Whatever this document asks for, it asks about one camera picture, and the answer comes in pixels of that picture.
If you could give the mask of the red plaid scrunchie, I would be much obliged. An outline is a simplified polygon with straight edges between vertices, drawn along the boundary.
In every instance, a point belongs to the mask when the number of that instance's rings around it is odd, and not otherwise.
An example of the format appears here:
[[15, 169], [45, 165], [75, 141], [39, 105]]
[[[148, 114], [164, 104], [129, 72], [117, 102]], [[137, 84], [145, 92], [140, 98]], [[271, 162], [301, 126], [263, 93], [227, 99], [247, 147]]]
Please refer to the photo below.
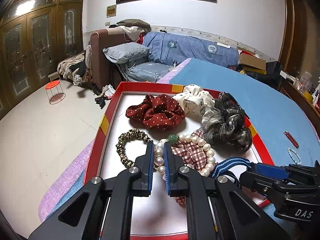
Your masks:
[[172, 153], [182, 158], [183, 163], [197, 172], [207, 165], [207, 155], [202, 146], [193, 142], [177, 142], [171, 147]]

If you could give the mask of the blue striped strap watch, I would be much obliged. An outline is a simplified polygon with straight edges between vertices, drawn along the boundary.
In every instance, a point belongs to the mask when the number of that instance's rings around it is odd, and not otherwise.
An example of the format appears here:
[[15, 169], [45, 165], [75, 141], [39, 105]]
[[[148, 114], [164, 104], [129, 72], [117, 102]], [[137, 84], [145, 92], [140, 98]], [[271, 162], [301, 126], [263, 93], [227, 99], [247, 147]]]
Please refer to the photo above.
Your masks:
[[251, 162], [248, 159], [242, 157], [230, 157], [216, 164], [210, 177], [215, 179], [218, 176], [223, 175], [226, 171], [229, 171], [231, 168], [239, 165], [250, 168], [250, 163]]

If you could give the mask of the dark red dotted scrunchie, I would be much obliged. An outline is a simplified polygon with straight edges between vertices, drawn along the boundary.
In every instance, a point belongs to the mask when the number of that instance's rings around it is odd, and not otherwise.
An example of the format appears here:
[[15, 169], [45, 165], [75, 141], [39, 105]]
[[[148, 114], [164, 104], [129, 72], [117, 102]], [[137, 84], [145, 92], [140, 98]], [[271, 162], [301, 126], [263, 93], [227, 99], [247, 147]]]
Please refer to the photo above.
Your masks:
[[185, 119], [185, 112], [178, 101], [166, 94], [148, 94], [142, 103], [130, 106], [125, 115], [156, 131], [174, 131]]

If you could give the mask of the grey sheer scrunchie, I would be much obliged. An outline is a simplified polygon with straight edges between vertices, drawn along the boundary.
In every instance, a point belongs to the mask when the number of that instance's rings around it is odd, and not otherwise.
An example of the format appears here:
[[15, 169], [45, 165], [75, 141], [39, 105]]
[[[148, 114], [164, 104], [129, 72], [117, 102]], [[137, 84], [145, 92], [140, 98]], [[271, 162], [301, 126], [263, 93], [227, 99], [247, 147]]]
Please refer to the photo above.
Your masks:
[[252, 145], [252, 133], [245, 127], [246, 113], [235, 98], [220, 92], [215, 106], [206, 106], [200, 111], [201, 131], [207, 143], [213, 145], [230, 144], [241, 153], [246, 153]]

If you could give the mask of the white cherry print scrunchie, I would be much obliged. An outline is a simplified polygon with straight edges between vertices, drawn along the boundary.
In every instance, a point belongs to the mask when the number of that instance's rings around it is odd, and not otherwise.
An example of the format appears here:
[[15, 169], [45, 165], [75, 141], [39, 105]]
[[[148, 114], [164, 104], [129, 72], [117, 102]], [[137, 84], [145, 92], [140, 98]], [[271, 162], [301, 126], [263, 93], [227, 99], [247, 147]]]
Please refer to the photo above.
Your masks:
[[185, 114], [200, 114], [206, 107], [214, 107], [215, 100], [210, 93], [198, 85], [185, 86], [183, 92], [176, 94], [173, 98], [178, 101]]

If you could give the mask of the blue bed cover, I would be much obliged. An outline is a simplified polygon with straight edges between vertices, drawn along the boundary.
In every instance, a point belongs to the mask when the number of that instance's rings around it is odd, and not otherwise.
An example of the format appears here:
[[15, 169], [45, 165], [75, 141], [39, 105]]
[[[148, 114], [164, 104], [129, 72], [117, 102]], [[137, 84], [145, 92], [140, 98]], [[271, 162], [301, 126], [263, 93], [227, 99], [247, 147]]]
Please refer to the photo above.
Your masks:
[[[235, 97], [249, 116], [248, 124], [254, 138], [252, 153], [259, 154], [264, 162], [276, 165], [292, 163], [287, 151], [291, 143], [285, 132], [290, 132], [297, 140], [297, 152], [303, 165], [310, 166], [319, 159], [319, 133], [310, 118], [287, 96], [247, 75], [191, 59], [159, 83], [147, 83], [146, 86], [151, 92], [168, 93], [179, 92], [184, 85], [190, 84], [211, 90], [214, 96], [224, 91]], [[119, 85], [118, 94], [109, 103], [95, 140], [74, 159], [41, 200], [41, 221], [80, 189], [92, 173], [97, 159], [101, 160], [103, 171], [124, 168], [116, 154], [116, 140], [129, 128], [130, 123], [125, 116], [129, 101], [143, 96], [142, 85]]]

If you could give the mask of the wooden side cabinet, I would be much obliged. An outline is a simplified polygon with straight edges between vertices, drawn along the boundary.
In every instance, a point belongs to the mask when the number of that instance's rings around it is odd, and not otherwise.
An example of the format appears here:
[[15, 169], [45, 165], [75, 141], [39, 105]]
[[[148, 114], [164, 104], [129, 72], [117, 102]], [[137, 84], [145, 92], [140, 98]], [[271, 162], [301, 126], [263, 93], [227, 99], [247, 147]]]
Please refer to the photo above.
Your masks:
[[319, 133], [319, 111], [317, 111], [317, 109], [308, 102], [308, 100], [293, 86], [293, 84], [281, 77], [278, 91], [293, 100], [302, 109], [313, 124], [317, 133]]

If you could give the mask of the grey sofa cushion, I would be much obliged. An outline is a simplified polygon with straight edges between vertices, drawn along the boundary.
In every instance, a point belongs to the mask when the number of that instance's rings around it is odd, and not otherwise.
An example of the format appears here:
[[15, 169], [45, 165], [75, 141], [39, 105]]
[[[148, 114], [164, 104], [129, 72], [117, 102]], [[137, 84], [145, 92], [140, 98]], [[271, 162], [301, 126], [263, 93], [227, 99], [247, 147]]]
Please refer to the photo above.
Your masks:
[[125, 81], [151, 83], [156, 83], [174, 69], [173, 66], [154, 62], [118, 64], [118, 68]]

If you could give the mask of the brown sofa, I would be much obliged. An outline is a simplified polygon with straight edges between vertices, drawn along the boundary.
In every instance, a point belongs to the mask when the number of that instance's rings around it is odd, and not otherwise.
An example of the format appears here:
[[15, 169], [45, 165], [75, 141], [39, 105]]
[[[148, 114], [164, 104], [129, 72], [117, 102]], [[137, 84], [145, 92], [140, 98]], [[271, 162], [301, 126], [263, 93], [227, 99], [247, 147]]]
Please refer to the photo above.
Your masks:
[[131, 39], [120, 28], [99, 29], [91, 33], [92, 82], [100, 89], [106, 85], [117, 88], [123, 79], [118, 67], [106, 58], [103, 49], [128, 42]]

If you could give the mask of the cardboard box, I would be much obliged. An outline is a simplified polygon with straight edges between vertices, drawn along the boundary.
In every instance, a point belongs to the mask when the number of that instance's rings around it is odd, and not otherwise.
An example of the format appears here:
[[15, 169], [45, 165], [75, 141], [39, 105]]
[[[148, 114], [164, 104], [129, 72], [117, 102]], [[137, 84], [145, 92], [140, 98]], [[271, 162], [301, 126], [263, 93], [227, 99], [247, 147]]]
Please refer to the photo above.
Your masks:
[[240, 54], [238, 58], [239, 64], [256, 68], [259, 70], [266, 70], [266, 61], [259, 59], [253, 55]]

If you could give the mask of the orange round stool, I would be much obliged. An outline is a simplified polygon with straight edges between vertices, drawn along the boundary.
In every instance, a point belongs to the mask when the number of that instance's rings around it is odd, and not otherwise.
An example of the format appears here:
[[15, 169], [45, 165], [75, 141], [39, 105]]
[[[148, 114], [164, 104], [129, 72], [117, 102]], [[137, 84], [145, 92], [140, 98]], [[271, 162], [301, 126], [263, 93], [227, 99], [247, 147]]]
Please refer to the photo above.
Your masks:
[[63, 91], [60, 80], [54, 80], [45, 86], [46, 94], [48, 96], [49, 104], [55, 105], [61, 102], [66, 94]]

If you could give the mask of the grey pillow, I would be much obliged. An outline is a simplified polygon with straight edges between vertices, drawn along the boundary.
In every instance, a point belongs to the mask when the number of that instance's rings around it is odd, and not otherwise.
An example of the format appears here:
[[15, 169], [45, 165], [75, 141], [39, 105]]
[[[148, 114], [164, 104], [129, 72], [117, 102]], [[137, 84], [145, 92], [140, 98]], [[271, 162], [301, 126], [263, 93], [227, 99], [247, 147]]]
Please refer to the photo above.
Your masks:
[[150, 49], [136, 42], [123, 43], [103, 49], [105, 57], [115, 64], [124, 64], [147, 57]]

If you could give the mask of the patterned blanket on floor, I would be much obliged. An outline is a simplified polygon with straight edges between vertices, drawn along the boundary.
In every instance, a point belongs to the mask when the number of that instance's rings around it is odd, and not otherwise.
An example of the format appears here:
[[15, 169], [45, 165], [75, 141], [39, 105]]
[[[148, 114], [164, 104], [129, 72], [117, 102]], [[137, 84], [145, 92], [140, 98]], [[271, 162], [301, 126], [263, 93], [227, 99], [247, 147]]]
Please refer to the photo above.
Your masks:
[[86, 50], [62, 60], [57, 65], [58, 74], [64, 80], [72, 80], [74, 86], [92, 82], [92, 53]]

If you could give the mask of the blue checked quilt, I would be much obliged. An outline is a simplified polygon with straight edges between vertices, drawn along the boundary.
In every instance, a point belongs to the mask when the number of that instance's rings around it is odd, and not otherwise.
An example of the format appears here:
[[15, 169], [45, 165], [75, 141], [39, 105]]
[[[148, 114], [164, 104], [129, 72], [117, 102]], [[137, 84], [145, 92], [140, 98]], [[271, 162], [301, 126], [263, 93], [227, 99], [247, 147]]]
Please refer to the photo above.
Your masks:
[[239, 52], [216, 42], [197, 37], [152, 31], [144, 36], [143, 45], [150, 50], [149, 61], [172, 66], [188, 58], [207, 61], [223, 67], [237, 65]]

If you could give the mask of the small gold wall plaque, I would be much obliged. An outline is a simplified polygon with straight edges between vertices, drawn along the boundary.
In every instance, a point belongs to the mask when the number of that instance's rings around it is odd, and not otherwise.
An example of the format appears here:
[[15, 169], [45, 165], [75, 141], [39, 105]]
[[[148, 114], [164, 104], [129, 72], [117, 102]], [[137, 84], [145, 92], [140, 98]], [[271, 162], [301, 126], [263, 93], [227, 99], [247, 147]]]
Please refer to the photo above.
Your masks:
[[115, 17], [117, 15], [117, 5], [110, 5], [106, 8], [106, 17]]

